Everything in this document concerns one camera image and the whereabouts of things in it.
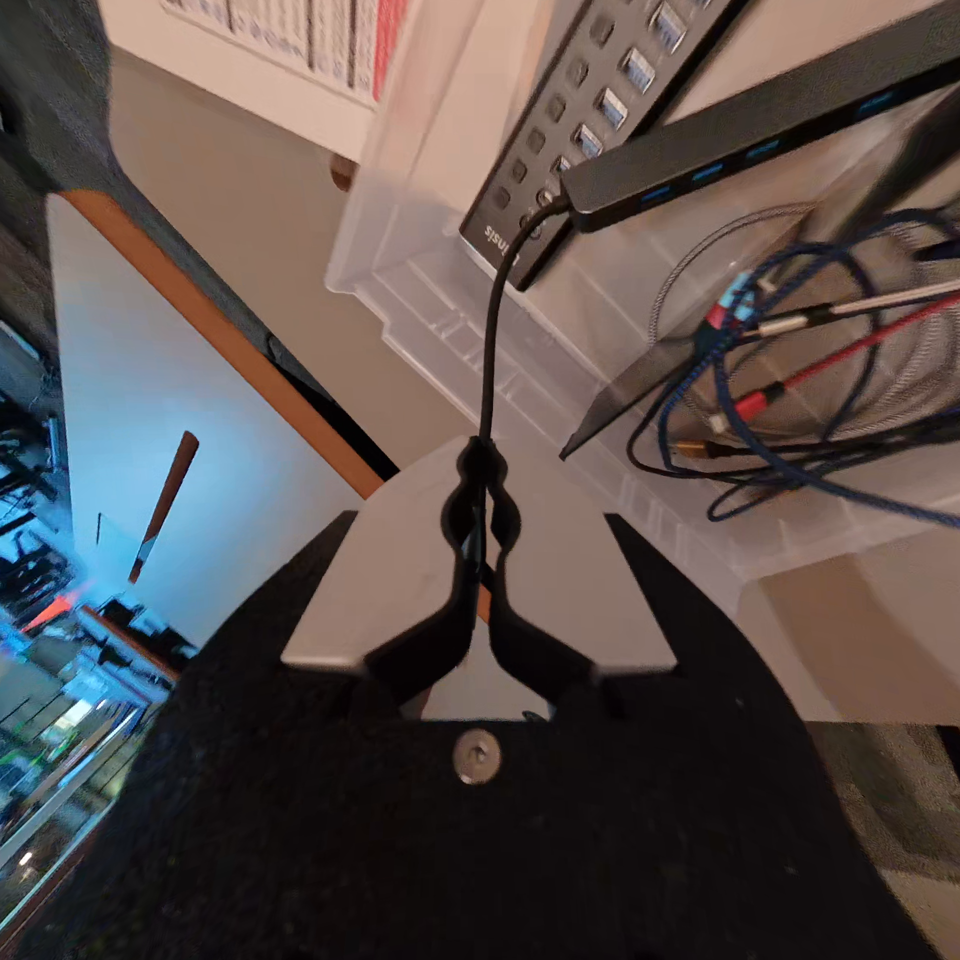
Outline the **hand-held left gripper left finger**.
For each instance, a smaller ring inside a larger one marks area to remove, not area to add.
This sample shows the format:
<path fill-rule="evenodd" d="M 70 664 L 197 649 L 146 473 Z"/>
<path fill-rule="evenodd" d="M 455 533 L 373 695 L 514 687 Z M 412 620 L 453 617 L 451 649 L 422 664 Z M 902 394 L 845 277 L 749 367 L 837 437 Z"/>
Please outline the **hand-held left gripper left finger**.
<path fill-rule="evenodd" d="M 403 704 L 470 650 L 484 569 L 484 493 L 456 438 L 363 503 L 281 661 L 377 684 Z"/>

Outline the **clear plastic bin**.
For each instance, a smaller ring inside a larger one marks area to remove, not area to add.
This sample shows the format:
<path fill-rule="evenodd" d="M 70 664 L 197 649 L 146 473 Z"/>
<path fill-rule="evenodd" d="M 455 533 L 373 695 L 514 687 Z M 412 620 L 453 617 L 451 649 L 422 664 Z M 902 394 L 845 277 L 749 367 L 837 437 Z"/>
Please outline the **clear plastic bin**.
<path fill-rule="evenodd" d="M 413 2 L 343 215 L 328 287 L 353 294 L 384 340 L 471 421 L 479 420 L 484 330 L 495 270 L 460 228 L 546 64 L 584 2 Z M 958 2 L 750 2 L 664 122 L 628 142 L 802 69 L 814 90 L 891 79 L 958 56 Z M 858 125 L 591 234 L 544 222 L 515 263 L 497 334 L 493 433 L 566 465 L 702 585 L 770 574 L 937 529 L 958 516 L 958 443 L 858 465 L 825 481 L 867 503 L 794 491 L 737 518 L 708 511 L 749 471 L 677 457 L 680 479 L 626 453 L 649 400 L 565 460 L 599 393 L 658 342 L 689 336 L 728 285 L 847 211 L 911 128 L 958 81 Z M 958 155 L 897 207 L 958 190 Z"/>

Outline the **dark grey metal slab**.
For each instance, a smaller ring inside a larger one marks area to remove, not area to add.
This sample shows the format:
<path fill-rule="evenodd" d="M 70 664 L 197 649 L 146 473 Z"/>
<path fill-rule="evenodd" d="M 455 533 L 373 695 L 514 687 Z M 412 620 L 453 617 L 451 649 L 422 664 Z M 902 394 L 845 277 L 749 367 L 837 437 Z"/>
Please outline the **dark grey metal slab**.
<path fill-rule="evenodd" d="M 878 179 L 846 211 L 846 218 L 827 218 L 825 203 L 804 210 L 808 217 L 820 216 L 822 236 L 833 242 L 847 242 L 858 231 L 894 210 L 900 202 L 949 166 L 959 151 L 959 91 L 952 90 L 911 127 L 898 153 Z M 592 438 L 690 366 L 694 356 L 692 338 L 664 340 L 651 346 L 599 392 L 581 424 L 559 453 L 561 460 L 580 450 Z"/>

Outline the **black usb hub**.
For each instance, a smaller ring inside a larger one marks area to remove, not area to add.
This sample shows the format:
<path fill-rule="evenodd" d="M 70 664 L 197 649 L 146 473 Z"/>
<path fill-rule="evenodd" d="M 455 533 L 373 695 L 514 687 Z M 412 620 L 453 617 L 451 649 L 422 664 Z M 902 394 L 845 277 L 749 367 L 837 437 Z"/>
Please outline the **black usb hub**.
<path fill-rule="evenodd" d="M 501 266 L 561 177 L 665 122 L 748 1 L 590 1 L 573 15 L 460 233 Z"/>

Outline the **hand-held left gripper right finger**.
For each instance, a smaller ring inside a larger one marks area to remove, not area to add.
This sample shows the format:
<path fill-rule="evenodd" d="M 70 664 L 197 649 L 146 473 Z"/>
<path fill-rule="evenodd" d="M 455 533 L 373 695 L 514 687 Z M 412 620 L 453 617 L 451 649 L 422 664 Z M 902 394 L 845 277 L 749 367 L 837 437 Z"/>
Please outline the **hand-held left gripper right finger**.
<path fill-rule="evenodd" d="M 606 681 L 674 672 L 677 657 L 594 498 L 534 447 L 496 449 L 489 638 L 498 665 L 553 708 Z"/>

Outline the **red black USB-A cable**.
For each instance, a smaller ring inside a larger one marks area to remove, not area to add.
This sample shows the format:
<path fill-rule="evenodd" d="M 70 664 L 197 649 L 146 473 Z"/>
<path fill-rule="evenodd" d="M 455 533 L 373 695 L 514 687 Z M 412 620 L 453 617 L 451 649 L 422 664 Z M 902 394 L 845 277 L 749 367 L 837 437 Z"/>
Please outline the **red black USB-A cable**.
<path fill-rule="evenodd" d="M 880 450 L 887 444 L 888 441 L 883 439 L 854 438 L 839 441 L 776 444 L 765 446 L 764 450 L 782 457 L 793 454 L 813 456 Z M 760 456 L 749 447 L 730 445 L 710 439 L 678 440 L 671 445 L 671 452 L 687 460 L 709 461 Z"/>

